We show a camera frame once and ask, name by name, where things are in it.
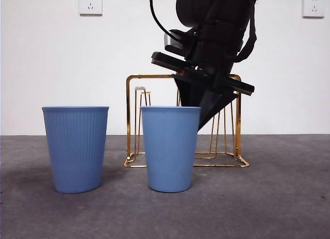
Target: gray carpet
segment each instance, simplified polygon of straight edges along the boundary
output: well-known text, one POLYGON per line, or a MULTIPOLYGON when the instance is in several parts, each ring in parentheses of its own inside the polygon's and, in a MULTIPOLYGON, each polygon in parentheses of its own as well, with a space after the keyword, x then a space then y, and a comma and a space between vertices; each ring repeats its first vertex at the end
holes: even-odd
MULTIPOLYGON (((199 145, 207 148, 208 138, 199 145)), ((147 186, 108 136, 102 185, 54 191, 44 136, 1 138, 1 236, 12 238, 330 238, 330 135, 244 135, 248 168, 194 168, 192 187, 147 186)))

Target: wire stand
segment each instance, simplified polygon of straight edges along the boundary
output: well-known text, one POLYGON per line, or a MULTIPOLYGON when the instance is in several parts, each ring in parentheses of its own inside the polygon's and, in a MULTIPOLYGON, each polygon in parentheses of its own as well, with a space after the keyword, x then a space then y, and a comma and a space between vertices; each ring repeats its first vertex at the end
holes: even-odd
MULTIPOLYGON (((238 75, 230 75, 231 78, 241 81, 238 75)), ((135 87, 135 108, 134 108, 134 152, 131 152, 131 124, 130 124, 130 81, 132 79, 159 79, 159 78, 172 78, 172 75, 168 74, 140 74, 131 75, 126 79, 126 106, 127 106, 127 157, 124 162, 125 167, 146 167, 145 164, 136 164, 137 158, 145 154, 140 152, 140 132, 141 132, 141 109, 142 101, 146 106, 151 106, 151 92, 146 91, 145 87, 135 87), (138 92, 139 97, 139 112, 138 111, 138 92)), ((248 167, 250 164, 241 156, 241 94, 237 93, 238 97, 230 105, 226 106, 212 119, 212 130, 210 135, 210 144, 207 151, 197 151, 195 159, 205 160, 205 164, 195 163, 194 167, 248 167), (231 119, 231 134, 227 134, 226 124, 226 108, 230 107, 230 119, 231 119), (223 151, 219 150, 219 132, 221 127, 221 114, 223 114, 223 129, 224 129, 224 142, 223 151), (232 152, 229 150, 228 142, 232 143, 232 152), (219 158, 220 155, 230 156, 233 160, 237 161, 237 164, 219 164, 214 161, 219 158)), ((180 106, 180 94, 177 91, 176 105, 180 106)))

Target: black cable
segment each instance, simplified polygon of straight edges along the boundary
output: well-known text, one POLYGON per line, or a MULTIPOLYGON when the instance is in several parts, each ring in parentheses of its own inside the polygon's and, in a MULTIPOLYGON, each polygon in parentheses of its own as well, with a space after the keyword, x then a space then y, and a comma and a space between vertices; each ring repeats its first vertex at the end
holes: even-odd
POLYGON ((153 3, 153 0, 150 0, 150 10, 151 10, 151 14, 153 15, 153 18, 154 20, 156 21, 157 25, 159 26, 159 28, 162 29, 162 31, 165 32, 165 34, 167 34, 169 37, 171 37, 172 39, 174 39, 175 41, 177 42, 181 42, 180 39, 176 38, 175 36, 173 36, 172 34, 170 34, 161 24, 160 22, 158 21, 157 17, 156 17, 156 14, 155 14, 155 11, 154 11, 154 3, 153 3))

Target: ribbed cup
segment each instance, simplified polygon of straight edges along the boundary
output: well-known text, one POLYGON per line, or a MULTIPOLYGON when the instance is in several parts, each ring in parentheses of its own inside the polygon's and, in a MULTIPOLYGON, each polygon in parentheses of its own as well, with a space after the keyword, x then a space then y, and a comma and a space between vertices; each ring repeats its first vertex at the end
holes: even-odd
POLYGON ((43 107, 56 191, 81 193, 101 184, 109 107, 43 107))
POLYGON ((141 107, 149 187, 181 192, 190 187, 201 108, 141 107))

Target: electrical socket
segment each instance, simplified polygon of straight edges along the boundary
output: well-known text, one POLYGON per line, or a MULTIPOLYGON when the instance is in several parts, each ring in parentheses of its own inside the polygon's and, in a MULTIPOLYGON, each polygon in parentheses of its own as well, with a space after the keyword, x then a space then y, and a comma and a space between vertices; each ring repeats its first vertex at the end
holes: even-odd
POLYGON ((324 0, 303 0, 304 18, 323 18, 324 0))
POLYGON ((79 0, 80 15, 102 15, 102 0, 79 0))

